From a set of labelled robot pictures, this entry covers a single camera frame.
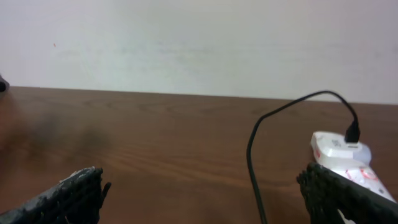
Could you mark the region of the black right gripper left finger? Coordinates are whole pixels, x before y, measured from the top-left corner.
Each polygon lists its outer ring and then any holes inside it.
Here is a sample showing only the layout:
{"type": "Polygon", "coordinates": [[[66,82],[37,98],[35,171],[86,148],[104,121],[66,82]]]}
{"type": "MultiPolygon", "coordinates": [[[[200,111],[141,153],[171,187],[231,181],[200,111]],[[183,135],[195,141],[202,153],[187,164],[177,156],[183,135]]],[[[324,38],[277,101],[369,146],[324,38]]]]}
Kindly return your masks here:
{"type": "Polygon", "coordinates": [[[1,224],[97,224],[111,183],[101,186],[103,169],[75,171],[57,185],[1,214],[1,224]]]}

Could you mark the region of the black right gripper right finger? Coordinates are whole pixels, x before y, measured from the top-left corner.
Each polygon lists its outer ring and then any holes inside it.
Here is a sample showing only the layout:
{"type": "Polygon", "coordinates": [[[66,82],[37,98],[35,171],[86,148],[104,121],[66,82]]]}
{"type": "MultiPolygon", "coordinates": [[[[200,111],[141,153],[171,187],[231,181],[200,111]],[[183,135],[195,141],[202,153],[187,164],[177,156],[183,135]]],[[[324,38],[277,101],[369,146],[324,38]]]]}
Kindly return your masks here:
{"type": "Polygon", "coordinates": [[[314,162],[297,176],[311,224],[397,224],[397,204],[314,162]]]}

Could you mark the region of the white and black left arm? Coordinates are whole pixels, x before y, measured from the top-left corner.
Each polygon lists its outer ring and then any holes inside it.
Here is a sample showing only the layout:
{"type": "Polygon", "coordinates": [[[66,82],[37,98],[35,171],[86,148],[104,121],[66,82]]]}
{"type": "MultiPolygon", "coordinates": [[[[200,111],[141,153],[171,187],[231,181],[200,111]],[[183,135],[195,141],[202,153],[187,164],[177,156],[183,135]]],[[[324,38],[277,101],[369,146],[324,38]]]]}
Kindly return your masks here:
{"type": "Polygon", "coordinates": [[[9,83],[0,75],[0,93],[7,92],[9,89],[9,83]]]}

